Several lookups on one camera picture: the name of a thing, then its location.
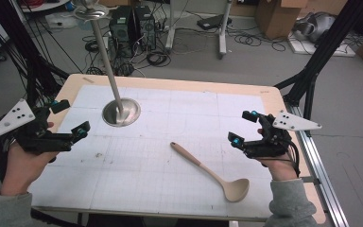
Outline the grey silver bag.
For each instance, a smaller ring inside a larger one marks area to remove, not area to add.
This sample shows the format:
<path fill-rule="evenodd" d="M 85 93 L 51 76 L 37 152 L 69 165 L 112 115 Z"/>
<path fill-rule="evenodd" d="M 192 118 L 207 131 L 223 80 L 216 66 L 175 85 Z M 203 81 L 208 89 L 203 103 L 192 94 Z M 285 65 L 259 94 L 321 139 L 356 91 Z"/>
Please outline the grey silver bag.
<path fill-rule="evenodd" d="M 308 41 L 316 43 L 331 28 L 335 20 L 336 17 L 327 12 L 309 12 L 295 22 L 292 31 L 299 32 Z"/>

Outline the large cardboard box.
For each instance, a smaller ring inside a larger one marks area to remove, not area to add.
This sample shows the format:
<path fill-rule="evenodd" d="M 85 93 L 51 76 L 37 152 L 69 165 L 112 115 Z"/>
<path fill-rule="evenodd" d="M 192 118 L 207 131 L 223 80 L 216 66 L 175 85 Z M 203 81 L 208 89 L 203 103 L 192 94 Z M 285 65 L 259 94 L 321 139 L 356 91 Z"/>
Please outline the large cardboard box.
<path fill-rule="evenodd" d="M 307 3 L 308 0 L 259 0 L 255 22 L 267 38 L 286 38 Z"/>

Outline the aluminium rail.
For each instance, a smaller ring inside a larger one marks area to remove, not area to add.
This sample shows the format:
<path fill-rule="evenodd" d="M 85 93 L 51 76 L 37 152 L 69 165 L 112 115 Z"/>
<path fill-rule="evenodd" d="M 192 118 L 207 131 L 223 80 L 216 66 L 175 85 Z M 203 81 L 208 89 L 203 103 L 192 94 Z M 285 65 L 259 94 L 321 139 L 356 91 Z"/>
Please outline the aluminium rail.
<path fill-rule="evenodd" d="M 311 176 L 314 178 L 315 187 L 320 195 L 322 211 L 327 220 L 333 227 L 350 227 L 320 158 L 312 133 L 310 131 L 297 131 L 296 134 Z"/>

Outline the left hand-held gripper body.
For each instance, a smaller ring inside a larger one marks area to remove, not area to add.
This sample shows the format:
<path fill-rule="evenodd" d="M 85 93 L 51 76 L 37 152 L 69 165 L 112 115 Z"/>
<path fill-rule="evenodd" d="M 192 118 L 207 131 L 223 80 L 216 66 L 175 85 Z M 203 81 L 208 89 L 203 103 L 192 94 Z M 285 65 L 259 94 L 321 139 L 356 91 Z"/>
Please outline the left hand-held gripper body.
<path fill-rule="evenodd" d="M 24 151 L 70 151 L 74 144 L 72 133 L 53 133 L 49 130 L 47 118 L 52 113 L 50 105 L 32 109 L 21 98 L 0 119 L 0 139 L 4 135 L 14 138 Z"/>

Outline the black flat box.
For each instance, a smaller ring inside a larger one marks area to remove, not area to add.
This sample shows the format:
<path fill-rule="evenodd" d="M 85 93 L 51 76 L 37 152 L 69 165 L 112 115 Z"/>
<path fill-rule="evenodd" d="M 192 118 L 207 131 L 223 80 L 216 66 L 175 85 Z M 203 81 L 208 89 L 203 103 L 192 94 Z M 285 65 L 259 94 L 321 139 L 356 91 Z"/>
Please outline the black flat box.
<path fill-rule="evenodd" d="M 197 21 L 197 25 L 203 30 L 209 30 L 213 28 L 222 28 L 224 15 L 219 14 L 209 18 L 201 19 Z"/>

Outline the black metal frame stand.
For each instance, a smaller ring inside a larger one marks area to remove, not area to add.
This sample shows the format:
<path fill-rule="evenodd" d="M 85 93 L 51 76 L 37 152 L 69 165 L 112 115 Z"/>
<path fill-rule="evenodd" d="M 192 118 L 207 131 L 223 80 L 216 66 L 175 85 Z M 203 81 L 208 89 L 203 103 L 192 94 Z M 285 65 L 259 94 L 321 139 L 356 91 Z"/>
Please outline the black metal frame stand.
<path fill-rule="evenodd" d="M 26 101 L 31 107 L 51 104 L 61 90 L 59 79 L 69 74 L 46 60 L 29 36 L 10 0 L 0 0 L 0 26 L 16 51 L 0 34 L 0 44 L 9 54 L 17 71 L 26 80 Z"/>
<path fill-rule="evenodd" d="M 362 19 L 363 0 L 348 0 L 319 46 L 325 47 L 330 44 L 333 48 L 336 48 Z M 305 119 L 311 119 L 316 81 L 331 57 L 331 54 L 315 53 L 302 71 L 275 85 L 279 90 L 292 86 L 289 92 L 283 96 L 284 101 L 292 107 L 298 107 L 302 97 L 305 97 L 302 114 Z"/>

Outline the person's right hand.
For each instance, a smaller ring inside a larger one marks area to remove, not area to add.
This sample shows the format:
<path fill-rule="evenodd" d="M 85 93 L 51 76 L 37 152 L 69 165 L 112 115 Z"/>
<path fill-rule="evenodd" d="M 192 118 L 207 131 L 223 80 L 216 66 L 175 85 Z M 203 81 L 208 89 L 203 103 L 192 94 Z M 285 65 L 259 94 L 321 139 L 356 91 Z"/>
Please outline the person's right hand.
<path fill-rule="evenodd" d="M 289 181 L 298 178 L 290 157 L 285 153 L 277 157 L 257 158 L 270 172 L 273 181 Z"/>

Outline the metal pole stand round base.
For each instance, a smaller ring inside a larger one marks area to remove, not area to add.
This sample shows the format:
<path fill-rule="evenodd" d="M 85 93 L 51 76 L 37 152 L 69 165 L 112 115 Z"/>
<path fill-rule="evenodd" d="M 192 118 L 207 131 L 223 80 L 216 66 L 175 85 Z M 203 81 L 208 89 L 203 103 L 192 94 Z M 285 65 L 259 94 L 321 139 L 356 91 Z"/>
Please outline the metal pole stand round base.
<path fill-rule="evenodd" d="M 110 59 L 104 44 L 99 20 L 106 18 L 110 9 L 100 5 L 99 0 L 71 0 L 76 6 L 74 16 L 84 22 L 89 22 L 95 35 L 99 54 L 101 55 L 104 67 L 109 79 L 114 100 L 105 105 L 102 111 L 102 118 L 105 123 L 113 127 L 126 127 L 134 123 L 141 113 L 140 105 L 131 98 L 121 97 L 118 86 L 112 71 Z"/>

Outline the white flat board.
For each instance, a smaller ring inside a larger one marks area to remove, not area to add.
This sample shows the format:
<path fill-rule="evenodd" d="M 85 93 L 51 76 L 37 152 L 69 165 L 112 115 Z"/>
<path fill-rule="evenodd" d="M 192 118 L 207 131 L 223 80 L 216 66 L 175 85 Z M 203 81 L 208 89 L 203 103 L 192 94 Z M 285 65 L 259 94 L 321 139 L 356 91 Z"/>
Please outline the white flat board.
<path fill-rule="evenodd" d="M 352 58 L 355 56 L 355 52 L 352 50 L 352 48 L 344 42 L 342 42 L 336 48 L 333 48 L 330 44 L 327 44 L 325 47 L 315 47 L 315 45 L 310 41 L 304 38 L 298 38 L 294 34 L 291 34 L 287 41 L 292 49 L 292 52 L 295 54 L 314 55 L 315 53 L 321 53 L 331 54 L 333 57 L 347 58 Z"/>

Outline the white metal floor stand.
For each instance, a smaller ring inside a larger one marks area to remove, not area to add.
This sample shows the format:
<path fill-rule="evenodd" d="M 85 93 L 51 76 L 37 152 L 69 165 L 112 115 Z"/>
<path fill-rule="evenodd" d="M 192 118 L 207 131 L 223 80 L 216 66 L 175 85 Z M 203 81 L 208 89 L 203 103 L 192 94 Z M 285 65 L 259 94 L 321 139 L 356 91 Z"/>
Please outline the white metal floor stand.
<path fill-rule="evenodd" d="M 170 53 L 173 49 L 175 32 L 177 29 L 177 19 L 175 18 L 175 4 L 176 0 L 169 0 L 169 29 L 167 33 L 167 39 L 165 43 L 165 51 Z M 222 59 L 227 54 L 227 46 L 226 46 L 226 30 L 228 24 L 228 18 L 230 15 L 230 11 L 232 8 L 233 0 L 226 0 L 226 6 L 224 9 L 224 14 L 222 17 L 222 22 L 220 26 L 220 30 L 218 32 L 218 57 Z"/>

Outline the beige ladle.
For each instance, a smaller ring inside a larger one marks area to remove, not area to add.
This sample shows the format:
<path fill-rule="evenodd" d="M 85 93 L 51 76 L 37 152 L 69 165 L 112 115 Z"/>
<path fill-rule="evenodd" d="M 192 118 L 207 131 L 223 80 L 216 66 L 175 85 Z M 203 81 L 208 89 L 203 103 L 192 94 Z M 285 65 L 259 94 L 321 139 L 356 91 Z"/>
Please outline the beige ladle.
<path fill-rule="evenodd" d="M 239 202 L 245 199 L 250 189 L 250 181 L 248 179 L 238 179 L 235 181 L 225 181 L 219 177 L 213 170 L 204 165 L 200 160 L 198 160 L 189 151 L 183 148 L 181 145 L 171 142 L 170 147 L 172 147 L 176 152 L 178 152 L 183 158 L 198 166 L 207 172 L 211 177 L 213 177 L 221 186 L 224 196 L 229 202 Z"/>

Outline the black computer tower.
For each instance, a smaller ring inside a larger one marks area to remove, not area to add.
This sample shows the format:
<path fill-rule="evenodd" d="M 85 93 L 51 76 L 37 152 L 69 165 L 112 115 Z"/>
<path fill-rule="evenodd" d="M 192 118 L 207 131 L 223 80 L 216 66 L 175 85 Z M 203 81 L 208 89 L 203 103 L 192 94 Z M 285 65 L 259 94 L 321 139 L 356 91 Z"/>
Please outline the black computer tower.
<path fill-rule="evenodd" d="M 132 7 L 119 6 L 114 9 L 109 28 L 119 47 L 130 56 L 132 44 L 136 41 Z"/>
<path fill-rule="evenodd" d="M 140 40 L 144 49 L 156 48 L 155 20 L 152 15 L 145 13 L 137 16 Z"/>

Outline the person's left hand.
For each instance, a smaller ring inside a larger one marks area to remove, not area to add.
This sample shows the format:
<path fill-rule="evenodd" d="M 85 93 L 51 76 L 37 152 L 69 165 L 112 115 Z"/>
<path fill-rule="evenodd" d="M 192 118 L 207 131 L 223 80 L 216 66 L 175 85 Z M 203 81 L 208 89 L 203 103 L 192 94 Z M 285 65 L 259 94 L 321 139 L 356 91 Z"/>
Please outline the person's left hand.
<path fill-rule="evenodd" d="M 11 144 L 0 194 L 2 196 L 26 194 L 30 185 L 41 176 L 44 168 L 57 155 L 57 152 L 43 152 L 36 155 L 24 151 L 17 142 Z"/>

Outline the white grid mat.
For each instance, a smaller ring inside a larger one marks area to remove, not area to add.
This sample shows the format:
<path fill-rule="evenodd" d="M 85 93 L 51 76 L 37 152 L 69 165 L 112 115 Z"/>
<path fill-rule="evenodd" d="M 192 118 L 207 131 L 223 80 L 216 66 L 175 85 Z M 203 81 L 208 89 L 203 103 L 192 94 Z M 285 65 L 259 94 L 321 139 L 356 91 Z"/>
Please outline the white grid mat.
<path fill-rule="evenodd" d="M 120 93 L 136 100 L 141 114 L 131 125 L 117 128 L 102 119 L 104 106 L 112 100 L 110 87 L 81 87 L 60 131 L 83 121 L 91 129 L 30 187 L 34 206 L 228 219 L 269 216 L 268 171 L 228 140 L 229 132 L 248 141 L 259 139 L 258 124 L 241 114 L 262 113 L 260 96 L 131 87 Z M 219 183 L 170 147 L 171 142 L 225 181 L 248 179 L 245 199 L 227 201 Z"/>

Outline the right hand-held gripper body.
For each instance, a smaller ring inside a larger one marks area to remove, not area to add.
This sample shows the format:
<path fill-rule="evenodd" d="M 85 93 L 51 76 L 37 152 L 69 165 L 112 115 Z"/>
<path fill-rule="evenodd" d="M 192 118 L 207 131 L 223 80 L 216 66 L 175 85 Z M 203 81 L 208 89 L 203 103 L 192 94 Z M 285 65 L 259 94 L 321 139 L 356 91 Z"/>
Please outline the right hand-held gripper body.
<path fill-rule="evenodd" d="M 295 146 L 289 131 L 321 129 L 321 124 L 285 111 L 279 111 L 276 116 L 258 113 L 257 122 L 262 127 L 262 139 L 244 143 L 244 153 L 249 158 L 277 157 L 287 153 L 289 147 Z"/>

